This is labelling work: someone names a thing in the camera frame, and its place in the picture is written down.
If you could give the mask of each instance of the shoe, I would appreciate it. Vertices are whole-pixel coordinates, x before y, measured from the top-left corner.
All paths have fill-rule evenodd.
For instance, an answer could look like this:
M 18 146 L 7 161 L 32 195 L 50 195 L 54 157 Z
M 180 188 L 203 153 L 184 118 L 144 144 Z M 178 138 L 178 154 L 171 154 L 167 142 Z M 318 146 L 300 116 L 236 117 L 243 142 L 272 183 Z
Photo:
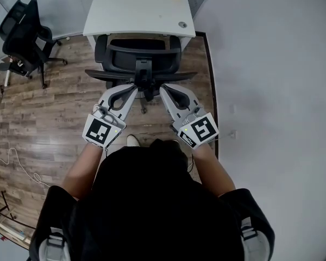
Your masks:
M 128 147 L 140 147 L 140 144 L 135 136 L 129 135 L 129 136 L 127 136 L 127 146 Z

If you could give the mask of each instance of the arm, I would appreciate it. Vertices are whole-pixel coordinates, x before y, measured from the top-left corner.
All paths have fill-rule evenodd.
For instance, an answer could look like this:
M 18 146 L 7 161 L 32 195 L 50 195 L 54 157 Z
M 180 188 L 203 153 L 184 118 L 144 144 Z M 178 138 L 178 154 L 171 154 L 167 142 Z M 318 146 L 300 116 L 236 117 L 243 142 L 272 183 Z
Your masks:
M 193 158 L 202 184 L 214 195 L 235 190 L 235 185 L 208 144 L 193 151 Z
M 92 189 L 102 154 L 101 148 L 88 143 L 67 172 L 62 188 L 78 199 L 85 197 Z

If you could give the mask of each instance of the backpack strap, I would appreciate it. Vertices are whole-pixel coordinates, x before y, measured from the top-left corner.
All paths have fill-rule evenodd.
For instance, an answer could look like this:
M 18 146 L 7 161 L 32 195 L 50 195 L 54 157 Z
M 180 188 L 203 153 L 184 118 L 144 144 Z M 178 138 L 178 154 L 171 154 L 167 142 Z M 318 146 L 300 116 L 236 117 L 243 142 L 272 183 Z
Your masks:
M 32 261 L 43 261 L 47 258 L 59 261 L 57 248 L 63 248 L 64 251 L 65 245 L 69 241 L 68 233 L 62 231 L 62 229 L 64 231 L 67 229 L 64 228 L 62 219 L 72 211 L 75 204 L 76 200 L 61 187 L 52 186 L 48 189 L 29 247 L 29 255 Z M 47 246 L 51 249 L 48 255 L 46 255 Z
M 253 228 L 250 217 L 242 220 L 241 232 L 244 261 L 268 261 L 270 254 L 268 239 L 263 232 Z
M 51 227 L 51 234 L 39 247 L 40 261 L 70 261 L 62 229 Z

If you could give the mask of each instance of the black shirt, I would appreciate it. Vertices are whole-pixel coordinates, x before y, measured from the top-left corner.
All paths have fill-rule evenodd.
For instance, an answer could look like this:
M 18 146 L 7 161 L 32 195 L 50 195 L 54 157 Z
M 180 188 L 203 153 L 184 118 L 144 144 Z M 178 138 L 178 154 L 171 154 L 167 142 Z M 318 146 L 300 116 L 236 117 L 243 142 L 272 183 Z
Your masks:
M 51 187 L 32 238 L 32 260 L 50 226 L 63 229 L 71 260 L 244 260 L 241 221 L 248 217 L 266 235 L 272 255 L 274 232 L 250 192 L 214 196 L 187 173 L 186 156 L 169 148 L 159 143 L 111 154 L 80 201 Z

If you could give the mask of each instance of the baseboard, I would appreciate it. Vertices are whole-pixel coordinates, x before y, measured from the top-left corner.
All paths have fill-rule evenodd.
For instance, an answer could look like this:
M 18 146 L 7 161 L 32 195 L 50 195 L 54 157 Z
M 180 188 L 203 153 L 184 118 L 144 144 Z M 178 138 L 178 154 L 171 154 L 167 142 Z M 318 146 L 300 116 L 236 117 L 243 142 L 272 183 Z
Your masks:
M 209 68 L 209 73 L 210 73 L 211 92 L 212 92 L 212 105 L 214 106 L 214 120 L 215 120 L 215 123 L 218 125 L 218 113 L 217 113 L 214 70 L 212 69 L 212 62 L 211 62 L 208 38 L 206 37 L 205 32 L 196 31 L 196 36 L 203 37 L 204 44 L 205 44 L 206 57 L 208 59 L 208 68 Z M 218 158 L 218 140 L 215 140 L 215 155 Z
M 74 37 L 74 36 L 82 36 L 83 33 L 79 32 L 79 33 L 72 33 L 72 34 L 64 34 L 64 35 L 57 35 L 57 36 L 53 36 L 53 40 L 59 40 L 59 39 L 65 39 L 67 37 Z

